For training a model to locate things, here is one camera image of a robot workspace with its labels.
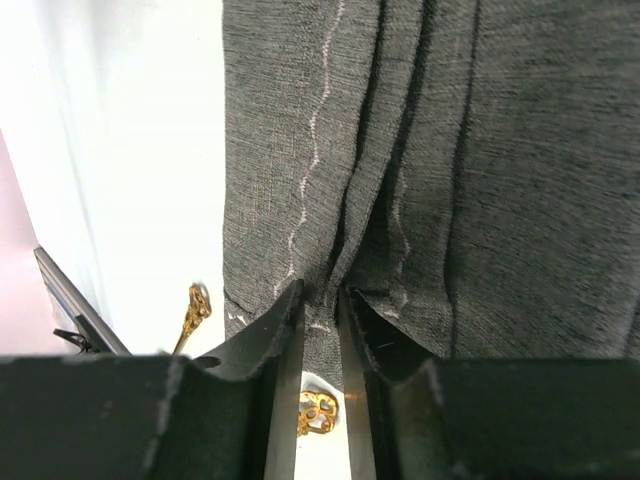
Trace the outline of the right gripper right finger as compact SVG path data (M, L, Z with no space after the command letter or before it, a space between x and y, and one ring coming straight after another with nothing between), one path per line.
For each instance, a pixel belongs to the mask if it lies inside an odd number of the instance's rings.
M633 360L445 360L338 298L355 479L635 479Z

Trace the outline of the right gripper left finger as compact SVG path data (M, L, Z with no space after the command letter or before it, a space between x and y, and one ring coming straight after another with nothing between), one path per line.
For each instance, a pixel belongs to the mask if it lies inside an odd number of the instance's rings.
M2 477L292 478L303 288L196 359L3 358Z

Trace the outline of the grey cloth napkin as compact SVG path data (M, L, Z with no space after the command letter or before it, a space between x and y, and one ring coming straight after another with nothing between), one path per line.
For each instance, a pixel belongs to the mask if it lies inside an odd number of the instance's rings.
M635 1L227 1L225 332L340 286L448 358L639 355Z

